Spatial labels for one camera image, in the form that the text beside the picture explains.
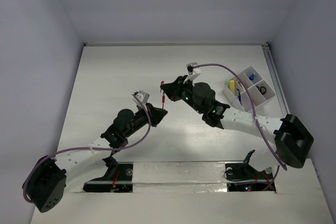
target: white table surface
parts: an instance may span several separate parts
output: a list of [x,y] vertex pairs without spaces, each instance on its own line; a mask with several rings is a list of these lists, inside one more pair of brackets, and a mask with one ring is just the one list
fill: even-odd
[[[85,47],[59,143],[59,150],[85,146],[106,130],[119,110],[135,111],[131,93],[148,92],[161,106],[160,82],[187,74],[190,62],[222,63],[236,72],[254,66],[273,87],[261,46]],[[216,99],[231,74],[202,68]],[[207,126],[184,102],[167,101],[168,115],[138,146],[116,154],[119,162],[242,160],[263,148],[261,139]],[[275,97],[260,115],[282,117]],[[137,141],[141,129],[129,138]],[[51,211],[35,211],[32,223],[332,223],[313,165],[281,171],[278,193],[68,193]]]
[[[149,93],[149,102],[161,107],[160,82],[187,74],[186,64],[195,61],[222,63],[236,72],[254,66],[273,87],[260,46],[85,47],[59,150],[89,144],[121,109],[135,111],[134,91]],[[216,99],[227,103],[222,88],[231,76],[225,69],[204,67],[195,82],[209,83]],[[168,115],[159,126],[140,145],[116,154],[118,161],[233,161],[264,147],[258,137],[209,127],[183,101],[167,101],[165,108]],[[282,117],[277,98],[259,114]],[[137,141],[145,131],[146,127],[136,132],[129,142]]]

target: black ring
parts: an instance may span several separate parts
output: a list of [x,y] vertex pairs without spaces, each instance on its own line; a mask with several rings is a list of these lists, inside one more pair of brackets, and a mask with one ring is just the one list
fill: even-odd
[[267,89],[264,86],[261,87],[256,86],[256,87],[262,95],[266,94]]

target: red wire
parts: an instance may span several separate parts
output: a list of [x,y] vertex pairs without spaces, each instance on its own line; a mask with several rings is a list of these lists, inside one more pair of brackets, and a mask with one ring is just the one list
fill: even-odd
[[119,173],[120,173],[120,171],[117,171],[116,177],[113,179],[113,182],[112,182],[112,189],[114,189],[115,186],[116,186],[115,184],[116,184],[116,181],[117,181],[117,179],[118,179]]
[[267,175],[264,172],[260,172],[260,173],[267,179],[267,182],[270,183]]
[[163,95],[162,95],[162,109],[164,109],[164,102],[165,102],[165,96],[164,96],[164,92],[163,92]]

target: screw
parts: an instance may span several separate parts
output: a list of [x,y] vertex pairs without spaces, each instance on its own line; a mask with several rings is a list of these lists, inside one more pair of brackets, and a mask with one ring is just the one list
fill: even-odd
[[129,168],[129,169],[126,170],[126,175],[127,176],[132,176],[132,174],[133,174],[133,170],[132,169]]
[[232,174],[233,174],[233,169],[232,169],[231,167],[228,167],[228,168],[226,169],[226,174],[227,174],[227,175],[232,175]]
[[272,168],[268,167],[265,169],[266,174],[272,174]]

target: cable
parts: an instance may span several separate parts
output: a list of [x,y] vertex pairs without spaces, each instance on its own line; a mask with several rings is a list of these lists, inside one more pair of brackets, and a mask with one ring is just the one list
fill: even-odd
[[263,191],[266,191],[266,190],[267,190],[267,189],[274,183],[276,177],[278,176],[279,170],[280,170],[280,165],[278,165],[277,171],[275,172],[272,181],[268,184],[268,186],[266,186],[266,187],[263,189]]
[[252,182],[242,182],[242,183],[235,183],[235,185],[251,185],[251,184],[266,184],[268,185],[268,182],[266,181],[252,181]]
[[27,196],[27,187],[28,187],[28,181],[31,179],[32,175],[34,174],[34,172],[36,171],[36,169],[41,165],[43,164],[43,162],[45,162],[47,159],[49,158],[54,158],[56,155],[59,155],[59,154],[62,154],[64,152],[71,152],[71,151],[85,151],[85,150],[95,150],[95,151],[121,151],[121,150],[126,150],[126,149],[129,149],[129,148],[132,148],[134,146],[136,146],[137,144],[140,144],[148,135],[150,129],[151,129],[151,126],[152,126],[152,123],[151,123],[151,117],[149,116],[149,113],[147,111],[147,108],[146,106],[137,98],[137,96],[135,94],[133,94],[133,97],[136,99],[136,101],[141,105],[142,109],[145,111],[145,114],[148,118],[148,129],[146,131],[146,133],[144,134],[144,136],[138,140],[137,142],[135,142],[134,144],[131,144],[129,146],[125,146],[125,147],[121,147],[121,148],[101,148],[101,147],[74,147],[74,148],[68,148],[68,149],[64,149],[64,150],[61,150],[61,151],[57,151],[53,154],[50,154],[46,157],[44,157],[43,159],[41,159],[35,166],[34,168],[31,170],[31,172],[29,173],[27,179],[25,180],[24,182],[24,185],[23,185],[23,197],[24,199],[28,202],[28,203],[33,203],[33,201],[31,199],[28,198]]
[[269,179],[268,179],[267,175],[264,172],[260,172],[260,173],[266,178],[267,182],[269,183]]
[[258,117],[257,117],[257,113],[256,113],[256,107],[253,103],[253,99],[252,96],[250,94],[250,92],[248,91],[247,86],[242,82],[242,80],[240,79],[240,77],[234,73],[231,69],[229,69],[228,67],[222,65],[222,64],[217,64],[217,63],[207,63],[207,64],[200,64],[200,65],[194,65],[193,68],[201,68],[201,67],[208,67],[208,66],[218,66],[218,67],[222,67],[224,69],[226,69],[227,71],[229,71],[230,73],[232,73],[237,79],[238,81],[240,81],[244,87],[244,89],[246,90],[246,94],[250,99],[251,105],[252,105],[252,111],[253,111],[253,116],[256,120],[256,125],[259,129],[259,132],[262,136],[262,139],[264,140],[265,144],[267,145],[267,147],[269,148],[270,152],[272,153],[272,155],[274,156],[274,158],[278,161],[278,163],[281,165],[281,167],[284,170],[287,170],[287,167],[284,163],[282,163],[282,161],[280,160],[280,158],[278,157],[278,155],[273,151],[272,147],[270,146],[269,142],[267,141],[266,135],[264,134],[263,130],[261,129],[260,123],[258,121]]
[[246,179],[228,179],[227,176],[225,176],[227,174],[227,172],[224,172],[223,176],[226,180],[230,181],[230,182],[240,182],[240,181],[246,181]]

